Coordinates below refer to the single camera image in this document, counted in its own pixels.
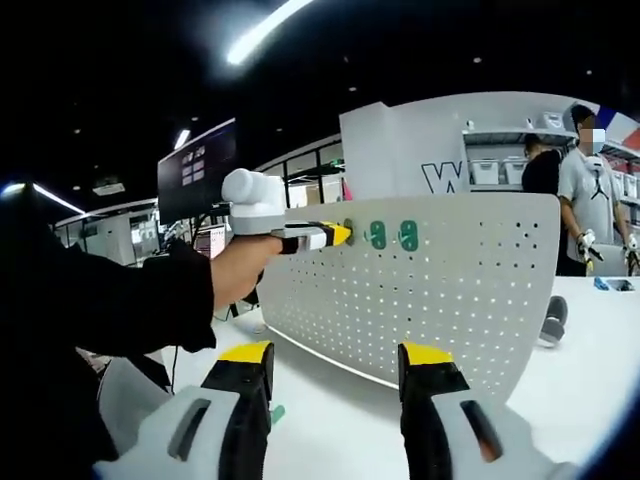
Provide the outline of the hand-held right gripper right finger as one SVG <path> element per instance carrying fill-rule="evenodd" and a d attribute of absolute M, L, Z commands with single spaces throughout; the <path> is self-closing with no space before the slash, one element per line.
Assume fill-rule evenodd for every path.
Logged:
<path fill-rule="evenodd" d="M 398 345 L 400 430 L 411 479 L 568 479 L 570 464 L 534 445 L 531 426 L 471 388 L 453 356 Z"/>

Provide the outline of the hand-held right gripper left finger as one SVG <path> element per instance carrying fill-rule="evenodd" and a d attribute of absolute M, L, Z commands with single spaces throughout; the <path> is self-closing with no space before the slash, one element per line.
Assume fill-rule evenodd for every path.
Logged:
<path fill-rule="evenodd" d="M 97 479 L 260 479 L 271 431 L 274 345 L 237 345 L 176 394 L 125 359 L 107 367 L 99 411 L 117 459 Z"/>

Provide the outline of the person's left hand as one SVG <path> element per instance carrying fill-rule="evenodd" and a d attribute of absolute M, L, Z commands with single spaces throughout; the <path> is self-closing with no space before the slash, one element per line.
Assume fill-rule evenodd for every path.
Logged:
<path fill-rule="evenodd" d="M 210 262 L 214 309 L 248 296 L 272 257 L 282 251 L 282 240 L 269 235 L 236 236 Z"/>

